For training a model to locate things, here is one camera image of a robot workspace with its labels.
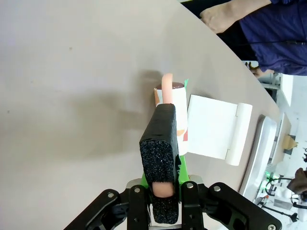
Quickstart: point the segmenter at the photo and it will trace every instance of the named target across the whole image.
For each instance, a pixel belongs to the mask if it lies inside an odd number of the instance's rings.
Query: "paper roll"
[[[240,164],[252,108],[250,104],[239,103],[237,105],[235,128],[225,158],[227,164],[233,166]]]
[[[188,152],[188,110],[187,110],[187,92],[184,85],[181,83],[173,83],[173,104],[176,108],[176,122],[177,122],[177,141],[179,148],[179,155],[182,156]],[[155,88],[154,97],[156,106],[163,104],[162,90]]]

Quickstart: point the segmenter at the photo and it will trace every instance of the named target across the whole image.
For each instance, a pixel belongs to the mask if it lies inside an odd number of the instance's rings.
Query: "person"
[[[307,76],[307,0],[192,0],[182,3],[243,61],[258,61],[256,77]]]

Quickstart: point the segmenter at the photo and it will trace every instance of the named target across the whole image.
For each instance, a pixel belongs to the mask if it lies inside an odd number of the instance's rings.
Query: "screw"
[[[216,192],[219,192],[219,191],[221,191],[221,188],[219,187],[219,186],[214,186],[214,188],[213,188]]]
[[[192,188],[194,185],[192,183],[187,183],[188,188]]]
[[[273,224],[270,224],[270,225],[268,226],[268,230],[276,230],[276,226],[273,225]]]

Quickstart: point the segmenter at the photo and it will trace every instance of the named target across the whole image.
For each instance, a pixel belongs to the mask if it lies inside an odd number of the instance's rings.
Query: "blue shirt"
[[[284,74],[307,76],[307,0],[271,2],[240,20],[259,67],[262,71],[272,69]],[[281,42],[294,40],[306,43]]]

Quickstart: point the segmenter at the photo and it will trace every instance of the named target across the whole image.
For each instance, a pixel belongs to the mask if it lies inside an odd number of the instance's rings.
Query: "person's hand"
[[[237,21],[228,2],[205,9],[200,17],[216,34],[224,32]]]
[[[259,66],[257,67],[252,67],[251,62],[250,63],[245,63],[245,65],[249,68],[249,70],[255,75],[256,78],[260,78],[264,75],[267,75],[269,73],[274,73],[273,70],[268,69],[267,71],[263,72]]]

